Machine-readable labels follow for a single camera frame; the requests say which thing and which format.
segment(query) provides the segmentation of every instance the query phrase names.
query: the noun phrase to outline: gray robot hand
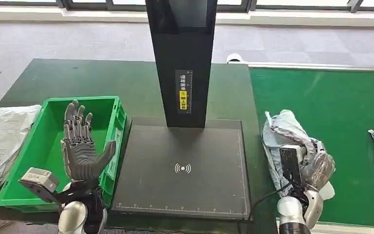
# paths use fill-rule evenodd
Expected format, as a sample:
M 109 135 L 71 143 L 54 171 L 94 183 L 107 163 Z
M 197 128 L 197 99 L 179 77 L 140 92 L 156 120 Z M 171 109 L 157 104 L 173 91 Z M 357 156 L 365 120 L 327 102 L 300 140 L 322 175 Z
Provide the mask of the gray robot hand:
M 70 103 L 65 111 L 64 138 L 61 140 L 64 167 L 72 181 L 88 181 L 99 177 L 102 170 L 115 154 L 116 142 L 107 143 L 104 152 L 98 156 L 91 135 L 92 113 L 84 119 L 84 106 L 77 100 Z

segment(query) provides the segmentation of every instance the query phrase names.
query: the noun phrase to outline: gray carpet floor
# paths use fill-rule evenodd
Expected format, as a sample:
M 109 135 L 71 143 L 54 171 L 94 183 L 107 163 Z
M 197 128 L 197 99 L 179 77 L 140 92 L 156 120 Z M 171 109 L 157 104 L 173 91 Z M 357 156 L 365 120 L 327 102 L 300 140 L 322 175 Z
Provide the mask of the gray carpet floor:
M 213 62 L 230 53 L 251 62 L 374 67 L 374 29 L 217 25 Z M 0 23 L 0 99 L 34 58 L 154 61 L 154 54 L 147 24 Z M 56 226 L 18 223 L 3 233 L 55 234 Z

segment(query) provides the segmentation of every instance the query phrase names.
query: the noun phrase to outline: yellow label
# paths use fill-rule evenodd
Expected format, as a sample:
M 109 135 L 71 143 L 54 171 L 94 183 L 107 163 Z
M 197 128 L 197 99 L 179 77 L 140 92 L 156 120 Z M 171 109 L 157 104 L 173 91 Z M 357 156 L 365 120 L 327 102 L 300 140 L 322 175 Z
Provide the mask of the yellow label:
M 180 110 L 187 110 L 187 91 L 180 90 Z

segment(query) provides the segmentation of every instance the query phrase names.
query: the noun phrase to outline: black scanning platform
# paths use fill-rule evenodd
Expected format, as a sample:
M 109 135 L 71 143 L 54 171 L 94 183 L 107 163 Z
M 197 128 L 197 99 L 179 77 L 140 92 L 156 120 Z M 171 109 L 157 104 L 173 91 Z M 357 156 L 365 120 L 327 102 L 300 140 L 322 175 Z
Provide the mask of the black scanning platform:
M 247 219 L 250 198 L 239 120 L 169 128 L 134 117 L 112 210 L 126 215 Z

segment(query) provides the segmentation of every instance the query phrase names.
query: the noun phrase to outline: wireless charging symbol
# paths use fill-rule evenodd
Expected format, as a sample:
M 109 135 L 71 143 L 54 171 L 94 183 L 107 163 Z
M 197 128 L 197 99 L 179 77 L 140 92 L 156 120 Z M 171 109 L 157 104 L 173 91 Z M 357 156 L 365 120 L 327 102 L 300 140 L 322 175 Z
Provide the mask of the wireless charging symbol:
M 174 171 L 176 173 L 186 172 L 187 174 L 190 174 L 190 172 L 191 172 L 191 165 L 187 164 L 187 165 L 182 166 L 182 165 L 176 163 L 175 166 L 174 166 Z

